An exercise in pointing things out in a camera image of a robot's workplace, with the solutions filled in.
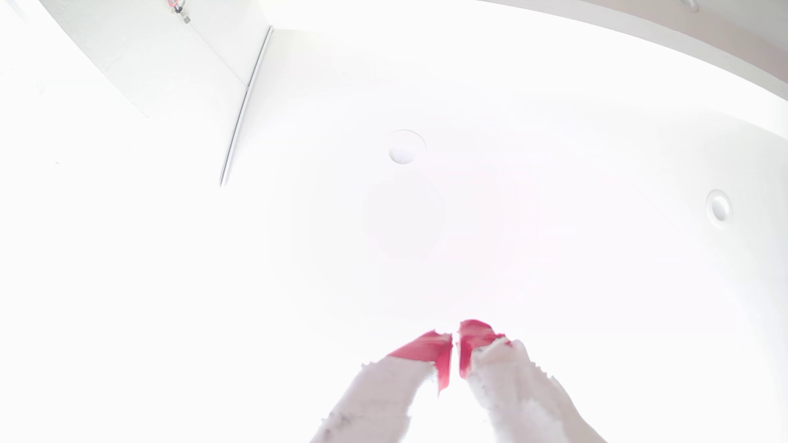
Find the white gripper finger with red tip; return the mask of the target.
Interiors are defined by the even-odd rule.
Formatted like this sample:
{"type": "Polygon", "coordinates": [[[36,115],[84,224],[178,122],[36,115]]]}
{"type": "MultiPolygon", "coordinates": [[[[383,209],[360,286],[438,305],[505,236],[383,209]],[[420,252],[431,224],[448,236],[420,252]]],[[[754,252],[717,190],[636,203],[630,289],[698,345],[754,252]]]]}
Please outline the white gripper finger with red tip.
{"type": "Polygon", "coordinates": [[[458,350],[459,374],[485,412],[495,442],[605,442],[520,340],[467,319],[458,327],[458,350]]]}
{"type": "Polygon", "coordinates": [[[400,442],[410,427],[419,390],[450,382],[451,333],[430,330],[378,361],[362,365],[311,442],[400,442]]]}

